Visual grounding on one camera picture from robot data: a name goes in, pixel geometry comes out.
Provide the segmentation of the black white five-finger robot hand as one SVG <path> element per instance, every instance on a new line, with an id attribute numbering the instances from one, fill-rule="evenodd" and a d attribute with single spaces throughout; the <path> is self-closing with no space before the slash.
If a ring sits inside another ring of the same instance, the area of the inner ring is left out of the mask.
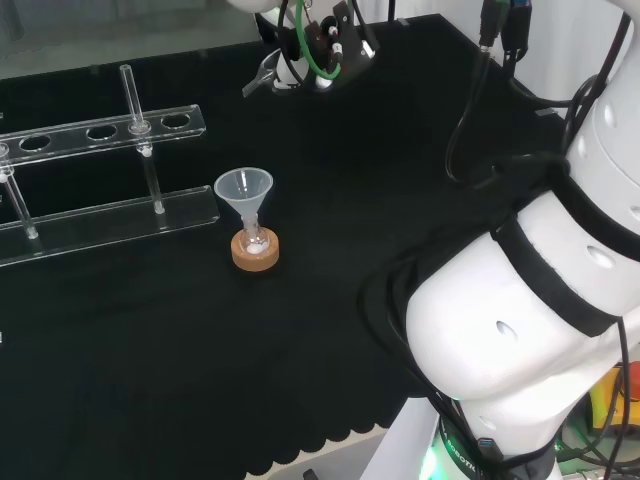
<path id="1" fill-rule="evenodd" d="M 272 49 L 261 68 L 277 94 L 329 93 L 371 66 L 379 44 L 355 1 L 263 1 L 254 14 Z"/>

